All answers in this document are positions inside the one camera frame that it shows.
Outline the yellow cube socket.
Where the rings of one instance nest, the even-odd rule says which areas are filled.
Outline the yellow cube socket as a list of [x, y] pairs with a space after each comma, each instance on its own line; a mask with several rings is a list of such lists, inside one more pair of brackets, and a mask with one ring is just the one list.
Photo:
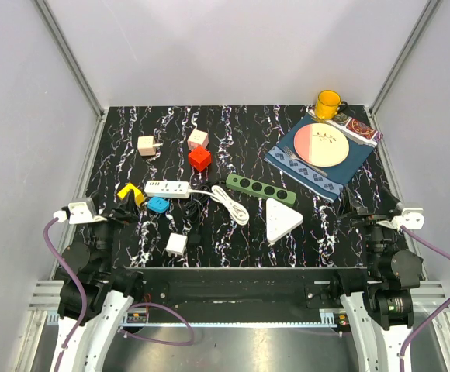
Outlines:
[[137, 206], [141, 206], [145, 200], [143, 192], [132, 183], [126, 184], [117, 192], [117, 197], [122, 201], [129, 194], [133, 194]]

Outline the white triangular power strip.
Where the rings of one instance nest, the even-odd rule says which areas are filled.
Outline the white triangular power strip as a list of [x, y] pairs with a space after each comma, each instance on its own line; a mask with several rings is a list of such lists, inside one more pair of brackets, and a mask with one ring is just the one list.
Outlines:
[[266, 200], [266, 236], [270, 244], [280, 240], [303, 222], [303, 215], [274, 198]]

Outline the red cube socket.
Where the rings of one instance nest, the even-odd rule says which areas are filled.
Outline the red cube socket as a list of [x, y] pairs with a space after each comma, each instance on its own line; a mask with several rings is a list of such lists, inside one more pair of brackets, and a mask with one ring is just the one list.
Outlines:
[[197, 146], [188, 155], [190, 165], [201, 172], [204, 171], [211, 163], [211, 153], [202, 146]]

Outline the green power strip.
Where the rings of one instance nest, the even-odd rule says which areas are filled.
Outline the green power strip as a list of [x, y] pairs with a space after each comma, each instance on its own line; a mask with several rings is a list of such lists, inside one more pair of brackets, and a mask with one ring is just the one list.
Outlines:
[[237, 174], [229, 174], [225, 180], [226, 186], [234, 191], [245, 193], [252, 197], [267, 199], [273, 198], [288, 207], [293, 207], [296, 202], [296, 193], [270, 184], [255, 181]]

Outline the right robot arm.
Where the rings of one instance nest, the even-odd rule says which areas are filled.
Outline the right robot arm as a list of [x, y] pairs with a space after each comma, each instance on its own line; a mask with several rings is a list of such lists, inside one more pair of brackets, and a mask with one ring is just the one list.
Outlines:
[[410, 207], [398, 198], [384, 214], [365, 207], [345, 187], [337, 217], [360, 229], [366, 268], [360, 274], [336, 274], [329, 298], [348, 317], [360, 371], [396, 371], [410, 359], [398, 352], [399, 336], [410, 335], [414, 324], [411, 290], [419, 288], [423, 260], [397, 246], [399, 231], [420, 230], [422, 208]]

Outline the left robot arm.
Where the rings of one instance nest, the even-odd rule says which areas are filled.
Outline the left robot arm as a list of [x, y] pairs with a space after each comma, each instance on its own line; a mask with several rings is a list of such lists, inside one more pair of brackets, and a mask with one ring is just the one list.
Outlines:
[[[113, 266], [116, 231], [138, 220], [140, 197], [129, 191], [111, 209], [99, 209], [93, 194], [56, 211], [43, 238], [59, 263], [63, 285], [57, 309], [58, 335], [52, 371], [100, 371], [123, 316], [144, 299], [142, 274]], [[85, 225], [89, 243], [73, 242], [62, 252], [52, 244], [56, 223]]]

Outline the blue plug adapter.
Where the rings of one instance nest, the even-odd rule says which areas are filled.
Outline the blue plug adapter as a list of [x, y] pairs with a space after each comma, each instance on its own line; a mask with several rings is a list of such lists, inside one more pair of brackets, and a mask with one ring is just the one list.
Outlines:
[[152, 212], [164, 214], [170, 207], [170, 201], [165, 198], [151, 197], [147, 202], [147, 208]]

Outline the white rectangular power strip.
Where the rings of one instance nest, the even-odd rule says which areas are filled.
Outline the white rectangular power strip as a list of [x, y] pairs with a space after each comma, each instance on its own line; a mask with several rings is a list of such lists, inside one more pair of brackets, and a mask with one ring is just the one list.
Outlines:
[[191, 188], [187, 181], [148, 181], [144, 193], [148, 197], [189, 198]]

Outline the white cube charger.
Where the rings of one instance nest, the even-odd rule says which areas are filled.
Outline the white cube charger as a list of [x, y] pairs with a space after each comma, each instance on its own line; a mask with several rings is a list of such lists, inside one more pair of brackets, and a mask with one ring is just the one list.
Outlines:
[[177, 234], [177, 233], [171, 233], [168, 237], [168, 242], [165, 247], [165, 251], [168, 254], [182, 257], [185, 253], [186, 245], [187, 245], [188, 237]]

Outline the beige cube socket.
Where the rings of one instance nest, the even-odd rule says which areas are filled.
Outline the beige cube socket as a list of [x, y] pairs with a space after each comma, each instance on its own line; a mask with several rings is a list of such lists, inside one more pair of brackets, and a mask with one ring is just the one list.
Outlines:
[[154, 156], [160, 146], [153, 136], [139, 136], [137, 139], [137, 150], [142, 157]]

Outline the pink cream plate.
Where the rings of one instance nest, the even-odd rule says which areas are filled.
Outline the pink cream plate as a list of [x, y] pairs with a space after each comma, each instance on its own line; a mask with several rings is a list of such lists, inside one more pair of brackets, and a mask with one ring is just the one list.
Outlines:
[[301, 127], [293, 140], [296, 154], [315, 167], [334, 167], [349, 154], [349, 142], [340, 130], [323, 123]]

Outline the silver fork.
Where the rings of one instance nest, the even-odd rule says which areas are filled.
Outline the silver fork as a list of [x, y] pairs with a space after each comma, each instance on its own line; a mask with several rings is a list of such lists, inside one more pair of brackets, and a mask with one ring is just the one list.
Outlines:
[[316, 171], [317, 173], [323, 175], [324, 177], [327, 177], [327, 173], [311, 164], [308, 164], [305, 160], [301, 159], [300, 157], [298, 157], [288, 146], [284, 146], [283, 147], [283, 152], [290, 158], [290, 159], [294, 159], [294, 160], [298, 160], [299, 162], [301, 162], [302, 164], [306, 165], [307, 167], [309, 167], [310, 169]]

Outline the pink cube socket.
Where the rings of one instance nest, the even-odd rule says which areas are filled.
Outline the pink cube socket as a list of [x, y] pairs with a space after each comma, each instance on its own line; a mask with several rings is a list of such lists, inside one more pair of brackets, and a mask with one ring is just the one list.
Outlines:
[[194, 150], [198, 146], [206, 149], [209, 144], [209, 134], [199, 129], [194, 129], [187, 139], [188, 148]]

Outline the yellow mug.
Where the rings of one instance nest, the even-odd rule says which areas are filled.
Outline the yellow mug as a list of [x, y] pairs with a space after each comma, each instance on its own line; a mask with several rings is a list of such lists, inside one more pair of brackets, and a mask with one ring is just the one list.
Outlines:
[[348, 107], [348, 103], [332, 90], [321, 91], [315, 104], [315, 116], [322, 120], [331, 120]]

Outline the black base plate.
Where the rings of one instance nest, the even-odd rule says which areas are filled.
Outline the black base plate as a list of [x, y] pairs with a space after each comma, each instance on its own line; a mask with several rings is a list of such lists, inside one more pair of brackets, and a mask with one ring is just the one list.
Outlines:
[[176, 308], [190, 322], [307, 322], [322, 308], [340, 308], [331, 291], [336, 274], [360, 274], [346, 268], [146, 268], [144, 294]]

